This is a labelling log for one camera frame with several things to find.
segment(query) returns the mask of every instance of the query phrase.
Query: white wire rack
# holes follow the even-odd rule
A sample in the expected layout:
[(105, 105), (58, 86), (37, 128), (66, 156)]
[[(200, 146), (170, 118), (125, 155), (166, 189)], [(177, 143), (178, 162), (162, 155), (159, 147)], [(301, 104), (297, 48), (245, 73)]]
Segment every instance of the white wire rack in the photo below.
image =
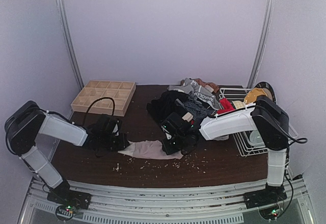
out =
[[(220, 88), (220, 99), (226, 98), (229, 101), (240, 100), (243, 102), (245, 96), (251, 89), (246, 88)], [(298, 133), (295, 129), (289, 125), (289, 134), (293, 138), (297, 138)], [(238, 147), (239, 153), (242, 157), (247, 157), (250, 155), (258, 155), (267, 153), (267, 148), (265, 146), (253, 146), (253, 143), (249, 140), (250, 131), (244, 131), (233, 134), (233, 138)]]

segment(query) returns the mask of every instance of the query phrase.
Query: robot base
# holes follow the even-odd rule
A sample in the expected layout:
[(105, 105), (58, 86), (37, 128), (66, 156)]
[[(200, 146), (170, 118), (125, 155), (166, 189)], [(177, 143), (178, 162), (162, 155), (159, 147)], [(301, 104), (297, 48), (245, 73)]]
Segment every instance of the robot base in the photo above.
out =
[(59, 198), (54, 192), (49, 192), (47, 195), (47, 200), (61, 204), (61, 205), (71, 205), (71, 206), (78, 206), (81, 209), (88, 209), (88, 206), (91, 202), (91, 195), (85, 192), (78, 192), (69, 190), (67, 198), (71, 200), (70, 202), (64, 201), (64, 199)]
[(265, 189), (246, 192), (243, 197), (247, 209), (275, 204), (278, 201), (287, 199), (283, 185), (280, 187), (271, 187), (267, 184)]

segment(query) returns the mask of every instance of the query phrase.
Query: wooden box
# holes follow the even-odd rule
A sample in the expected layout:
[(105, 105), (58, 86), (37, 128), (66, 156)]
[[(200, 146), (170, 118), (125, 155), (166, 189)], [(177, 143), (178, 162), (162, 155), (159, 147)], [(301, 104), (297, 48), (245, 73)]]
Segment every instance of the wooden box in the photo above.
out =
[[(116, 105), (114, 115), (124, 116), (135, 90), (135, 82), (91, 80), (73, 100), (71, 107), (73, 111), (86, 112), (96, 99), (111, 97)], [(95, 103), (89, 113), (112, 115), (112, 110), (112, 101), (103, 99)]]

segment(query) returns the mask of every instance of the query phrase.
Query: dark wooden tabletop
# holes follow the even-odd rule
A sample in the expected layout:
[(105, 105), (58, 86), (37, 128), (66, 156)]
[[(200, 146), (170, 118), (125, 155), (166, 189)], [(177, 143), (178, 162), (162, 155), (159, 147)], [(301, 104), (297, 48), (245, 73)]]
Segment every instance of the dark wooden tabletop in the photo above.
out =
[[(146, 104), (159, 98), (167, 86), (137, 86), (122, 131), (128, 140), (162, 140), (165, 135), (146, 111)], [(74, 113), (81, 123), (84, 113)], [(89, 114), (86, 125), (99, 115)], [(60, 142), (52, 163), (68, 180), (123, 187), (198, 187), (257, 181), (267, 177), (267, 154), (241, 157), (233, 138), (227, 141), (199, 140), (198, 147), (181, 160), (137, 159), (116, 152), (103, 153)]]

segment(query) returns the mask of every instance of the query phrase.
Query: white wall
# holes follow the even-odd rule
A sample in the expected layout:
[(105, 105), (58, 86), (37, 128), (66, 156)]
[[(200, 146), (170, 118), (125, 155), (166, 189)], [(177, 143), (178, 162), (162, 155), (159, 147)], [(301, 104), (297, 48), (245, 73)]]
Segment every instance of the white wall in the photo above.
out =
[[(27, 100), (67, 115), (78, 92), (56, 0), (0, 0), (0, 216), (17, 223), (31, 174), (5, 146), (5, 120)], [(48, 154), (52, 139), (39, 146)]]
[(258, 81), (278, 102), (306, 145), (290, 151), (294, 174), (304, 172), (318, 223), (326, 220), (326, 0), (276, 0)]
[(266, 0), (65, 0), (85, 82), (247, 85)]

